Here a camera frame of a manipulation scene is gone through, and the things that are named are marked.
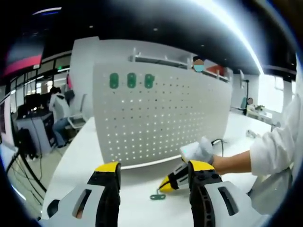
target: green clip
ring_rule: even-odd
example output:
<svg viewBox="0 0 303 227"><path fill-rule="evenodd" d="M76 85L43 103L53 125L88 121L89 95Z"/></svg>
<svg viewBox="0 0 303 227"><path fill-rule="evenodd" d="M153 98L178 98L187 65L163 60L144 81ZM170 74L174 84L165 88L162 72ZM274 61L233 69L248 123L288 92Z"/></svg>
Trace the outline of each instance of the green clip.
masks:
<svg viewBox="0 0 303 227"><path fill-rule="evenodd" d="M119 87L119 75L118 73L112 73L109 76L109 86L111 89L116 89Z"/></svg>
<svg viewBox="0 0 303 227"><path fill-rule="evenodd" d="M166 195L164 194L159 194L159 189L157 190L157 194L151 195L150 199L151 200L163 200L165 199Z"/></svg>
<svg viewBox="0 0 303 227"><path fill-rule="evenodd" d="M144 82L145 87L147 89L152 88L154 80L155 80L155 77L152 74L146 74L145 82Z"/></svg>
<svg viewBox="0 0 303 227"><path fill-rule="evenodd" d="M137 79L137 76L135 73L133 73L133 72L128 73L127 74L127 86L129 88L136 87L136 79Z"/></svg>

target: white pegboard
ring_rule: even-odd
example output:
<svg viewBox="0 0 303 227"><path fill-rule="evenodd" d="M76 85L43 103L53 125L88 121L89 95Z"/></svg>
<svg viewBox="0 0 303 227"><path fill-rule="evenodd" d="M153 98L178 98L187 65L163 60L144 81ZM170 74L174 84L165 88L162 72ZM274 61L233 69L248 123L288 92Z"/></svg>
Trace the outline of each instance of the white pegboard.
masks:
<svg viewBox="0 0 303 227"><path fill-rule="evenodd" d="M111 89L111 73L119 87ZM127 74L136 74L136 87ZM145 88L146 74L155 77ZM126 62L96 64L93 105L98 140L105 162L123 166L179 155L179 148L202 136L222 138L231 106L232 88L223 81L174 67Z"/></svg>

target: floor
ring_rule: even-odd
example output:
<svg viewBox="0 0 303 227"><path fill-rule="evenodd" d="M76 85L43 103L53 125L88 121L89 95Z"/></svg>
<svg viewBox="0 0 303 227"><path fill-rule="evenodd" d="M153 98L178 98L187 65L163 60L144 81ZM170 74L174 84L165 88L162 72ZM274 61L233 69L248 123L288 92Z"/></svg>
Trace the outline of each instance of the floor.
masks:
<svg viewBox="0 0 303 227"><path fill-rule="evenodd" d="M28 160L28 164L46 189L67 148L68 146L55 148L51 153L44 155L41 159ZM34 181L20 158L13 164L8 176L29 214L34 218L39 217L41 215L45 192Z"/></svg>

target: ceiling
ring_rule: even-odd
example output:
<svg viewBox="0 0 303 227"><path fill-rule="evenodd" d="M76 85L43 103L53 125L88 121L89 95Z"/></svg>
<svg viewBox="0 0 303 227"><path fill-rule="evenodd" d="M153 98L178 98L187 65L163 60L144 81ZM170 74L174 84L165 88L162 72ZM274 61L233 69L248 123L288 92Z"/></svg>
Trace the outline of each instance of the ceiling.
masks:
<svg viewBox="0 0 303 227"><path fill-rule="evenodd" d="M231 30L195 0L45 0L27 4L22 15L52 7L60 13L36 17L31 26L47 25L43 58L72 49L75 39L132 39L170 45L209 59L234 72L259 74L249 51ZM295 70L295 56L279 27L253 1L219 1L236 22L266 74L292 77L266 65Z"/></svg>

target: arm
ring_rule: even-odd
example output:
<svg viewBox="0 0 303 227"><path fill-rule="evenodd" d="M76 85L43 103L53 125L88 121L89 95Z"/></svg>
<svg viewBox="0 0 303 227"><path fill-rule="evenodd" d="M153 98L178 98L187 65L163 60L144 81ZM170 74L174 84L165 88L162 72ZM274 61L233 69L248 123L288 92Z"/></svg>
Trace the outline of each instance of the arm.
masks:
<svg viewBox="0 0 303 227"><path fill-rule="evenodd" d="M300 98L295 96L285 113L285 125L256 139L250 150L232 156L214 156L219 174L252 172L254 175L279 173L293 162L300 120Z"/></svg>
<svg viewBox="0 0 303 227"><path fill-rule="evenodd" d="M54 107L54 104L55 104L55 98L56 98L56 96L52 95L51 96L51 100L49 101L49 107L48 107L48 109L50 111L53 111L53 107Z"/></svg>

